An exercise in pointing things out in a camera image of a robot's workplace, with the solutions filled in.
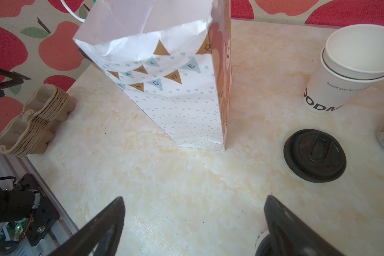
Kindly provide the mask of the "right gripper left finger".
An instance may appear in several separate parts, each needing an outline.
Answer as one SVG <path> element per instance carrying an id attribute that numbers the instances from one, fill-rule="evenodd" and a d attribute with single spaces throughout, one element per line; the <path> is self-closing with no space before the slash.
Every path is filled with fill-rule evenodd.
<path id="1" fill-rule="evenodd" d="M 124 227 L 123 197 L 115 198 L 52 256 L 114 256 Z"/>

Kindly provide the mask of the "white paper coffee cup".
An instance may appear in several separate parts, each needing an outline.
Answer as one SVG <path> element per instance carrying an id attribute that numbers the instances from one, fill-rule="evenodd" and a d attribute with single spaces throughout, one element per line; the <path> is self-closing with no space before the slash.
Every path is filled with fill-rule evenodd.
<path id="1" fill-rule="evenodd" d="M 271 237 L 269 230 L 263 230 L 256 241 L 256 252 L 254 256 L 272 256 L 273 249 L 271 245 Z"/>

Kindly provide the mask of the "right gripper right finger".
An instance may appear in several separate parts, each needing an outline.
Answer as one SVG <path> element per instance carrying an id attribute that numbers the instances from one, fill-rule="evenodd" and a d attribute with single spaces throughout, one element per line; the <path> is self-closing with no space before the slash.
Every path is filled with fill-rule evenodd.
<path id="1" fill-rule="evenodd" d="M 275 196 L 267 196 L 265 217 L 274 256 L 342 256 Z"/>

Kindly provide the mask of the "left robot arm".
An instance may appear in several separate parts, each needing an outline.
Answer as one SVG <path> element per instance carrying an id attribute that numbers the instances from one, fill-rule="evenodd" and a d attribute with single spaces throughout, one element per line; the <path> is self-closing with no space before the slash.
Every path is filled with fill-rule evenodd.
<path id="1" fill-rule="evenodd" d="M 4 97 L 4 89 L 24 83 L 23 76 L 0 68 L 0 75 L 9 80 L 0 82 L 0 98 Z M 1 180 L 10 179 L 10 176 L 0 177 Z M 0 223 L 17 221 L 28 217 L 33 211 L 35 193 L 13 189 L 5 191 L 0 187 Z"/>

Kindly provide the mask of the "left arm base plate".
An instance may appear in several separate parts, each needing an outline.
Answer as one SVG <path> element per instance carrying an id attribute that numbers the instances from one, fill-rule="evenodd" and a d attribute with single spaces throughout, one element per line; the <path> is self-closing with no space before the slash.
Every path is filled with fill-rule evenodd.
<path id="1" fill-rule="evenodd" d="M 37 246 L 46 237 L 51 228 L 59 219 L 60 214 L 50 201 L 47 193 L 40 186 L 32 174 L 25 174 L 18 182 L 19 191 L 34 192 L 40 194 L 37 208 L 32 209 L 33 220 L 27 231 L 27 240 L 31 246 Z"/>

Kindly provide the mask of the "white paper gift bag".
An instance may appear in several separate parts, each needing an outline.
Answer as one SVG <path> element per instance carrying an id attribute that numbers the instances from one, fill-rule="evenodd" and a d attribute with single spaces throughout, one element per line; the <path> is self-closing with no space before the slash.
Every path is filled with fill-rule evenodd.
<path id="1" fill-rule="evenodd" d="M 79 48 L 177 145 L 225 150 L 229 1 L 96 1 Z"/>

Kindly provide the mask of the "cardboard cup carrier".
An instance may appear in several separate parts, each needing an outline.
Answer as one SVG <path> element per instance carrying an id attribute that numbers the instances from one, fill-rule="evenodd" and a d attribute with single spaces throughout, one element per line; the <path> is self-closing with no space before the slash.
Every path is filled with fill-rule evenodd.
<path id="1" fill-rule="evenodd" d="M 44 84 L 23 106 L 0 134 L 0 153 L 24 157 L 42 154 L 55 134 L 49 130 L 54 121 L 64 122 L 75 104 L 63 89 Z"/>

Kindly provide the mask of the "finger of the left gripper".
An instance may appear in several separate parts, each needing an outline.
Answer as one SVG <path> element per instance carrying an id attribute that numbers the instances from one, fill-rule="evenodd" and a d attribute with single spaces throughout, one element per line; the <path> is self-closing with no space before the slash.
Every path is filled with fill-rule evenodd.
<path id="1" fill-rule="evenodd" d="M 17 72 L 0 68 L 0 98 L 5 96 L 5 89 L 21 85 L 26 80 L 30 80 L 30 78 Z"/>

